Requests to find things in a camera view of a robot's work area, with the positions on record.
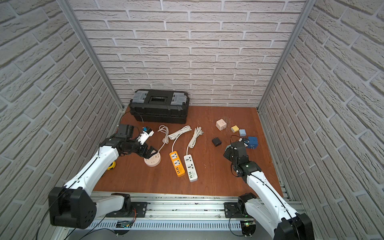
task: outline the blue power adapter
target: blue power adapter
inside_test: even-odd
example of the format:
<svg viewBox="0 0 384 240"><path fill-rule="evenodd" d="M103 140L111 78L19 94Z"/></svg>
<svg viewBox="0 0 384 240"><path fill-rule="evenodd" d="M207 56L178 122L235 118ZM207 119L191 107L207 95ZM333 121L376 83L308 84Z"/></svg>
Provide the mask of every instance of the blue power adapter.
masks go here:
<svg viewBox="0 0 384 240"><path fill-rule="evenodd" d="M250 148L250 149L257 148L257 146L259 145L259 143L257 141L257 137L248 137L248 139L249 139L249 144L248 144L247 148Z"/></svg>

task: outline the black power adapter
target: black power adapter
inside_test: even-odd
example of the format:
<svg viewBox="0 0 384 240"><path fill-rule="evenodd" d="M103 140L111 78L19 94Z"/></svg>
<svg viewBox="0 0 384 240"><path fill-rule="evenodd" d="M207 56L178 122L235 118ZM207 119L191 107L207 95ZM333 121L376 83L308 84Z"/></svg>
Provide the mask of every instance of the black power adapter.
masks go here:
<svg viewBox="0 0 384 240"><path fill-rule="evenodd" d="M217 147L221 144L221 141L218 137L215 137L214 139L212 139L212 143L215 145L215 147Z"/></svg>

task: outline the power strip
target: power strip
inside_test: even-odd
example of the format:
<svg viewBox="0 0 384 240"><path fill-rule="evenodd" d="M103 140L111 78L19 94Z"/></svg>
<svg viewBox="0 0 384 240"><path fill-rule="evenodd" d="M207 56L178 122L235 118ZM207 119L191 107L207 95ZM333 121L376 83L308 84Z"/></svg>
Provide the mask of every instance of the power strip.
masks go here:
<svg viewBox="0 0 384 240"><path fill-rule="evenodd" d="M195 164L192 160L192 155L188 154L184 156L185 166L187 167L188 177L190 182L194 182L197 180L197 172L195 168Z"/></svg>
<svg viewBox="0 0 384 240"><path fill-rule="evenodd" d="M161 155L157 152L155 155L150 157L149 159L144 158L144 162L148 167L156 167L161 161Z"/></svg>
<svg viewBox="0 0 384 240"><path fill-rule="evenodd" d="M175 168L177 176L178 177L184 176L185 170L184 170L183 164L181 164L181 160L177 152L176 151L171 152L169 156L170 156L170 159L172 160L173 167Z"/></svg>

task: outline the metal rail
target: metal rail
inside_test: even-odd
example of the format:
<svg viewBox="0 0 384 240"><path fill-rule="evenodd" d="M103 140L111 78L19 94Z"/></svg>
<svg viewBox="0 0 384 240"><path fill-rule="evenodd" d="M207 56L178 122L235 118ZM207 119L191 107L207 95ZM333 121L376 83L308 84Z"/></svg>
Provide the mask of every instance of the metal rail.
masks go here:
<svg viewBox="0 0 384 240"><path fill-rule="evenodd" d="M93 49L92 44L89 41L83 27L81 26L80 21L76 17L76 14L72 9L71 4L68 2L68 0L57 0L57 2L59 3L59 6L63 11L64 15L67 17L68 22L71 24L73 31L77 34L77 37L79 38L81 44L83 45L96 70L99 72L101 79L103 80L109 93L112 95L113 100L116 102L118 108L123 111L124 105L120 100L115 88L113 87L104 67L102 66L99 57Z"/></svg>
<svg viewBox="0 0 384 240"><path fill-rule="evenodd" d="M263 107L264 102L266 101L266 98L269 95L269 92L272 89L273 84L275 83L278 74L280 73L281 69L283 68L283 65L285 61L288 59L289 54L291 53L291 50L293 46L296 43L297 38L299 37L300 31L304 27L304 24L313 8L313 5L315 4L316 0L307 0L303 6L303 9L301 10L301 13L299 15L299 18L296 22L295 28L293 29L287 44L285 45L285 48L283 50L283 53L280 56L279 61L277 62L276 68L273 71L271 80L269 81L266 90L259 102L259 105L257 106L257 110L260 111L260 109Z"/></svg>

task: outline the round power socket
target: round power socket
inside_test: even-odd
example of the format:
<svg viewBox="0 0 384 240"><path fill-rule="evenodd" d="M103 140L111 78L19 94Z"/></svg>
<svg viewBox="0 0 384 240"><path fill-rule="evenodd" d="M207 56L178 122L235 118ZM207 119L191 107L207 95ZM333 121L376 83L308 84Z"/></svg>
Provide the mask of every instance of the round power socket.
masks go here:
<svg viewBox="0 0 384 240"><path fill-rule="evenodd" d="M159 152L153 155L152 157L150 157L149 159L144 158L145 164L147 164L149 167L157 166L160 163L160 161L161 161L161 156Z"/></svg>

